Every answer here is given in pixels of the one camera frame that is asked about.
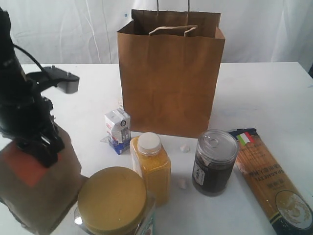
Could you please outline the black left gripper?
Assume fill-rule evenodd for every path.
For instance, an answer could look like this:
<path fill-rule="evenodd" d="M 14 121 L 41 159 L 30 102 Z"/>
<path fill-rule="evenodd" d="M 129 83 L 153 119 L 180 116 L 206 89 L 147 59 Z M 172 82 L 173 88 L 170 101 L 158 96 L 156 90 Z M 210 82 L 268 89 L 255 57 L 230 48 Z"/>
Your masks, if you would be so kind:
<path fill-rule="evenodd" d="M 65 145 L 58 125 L 51 120 L 52 102 L 41 92 L 58 80 L 43 75 L 0 77 L 0 134 L 16 139 L 17 147 L 49 168 Z"/>

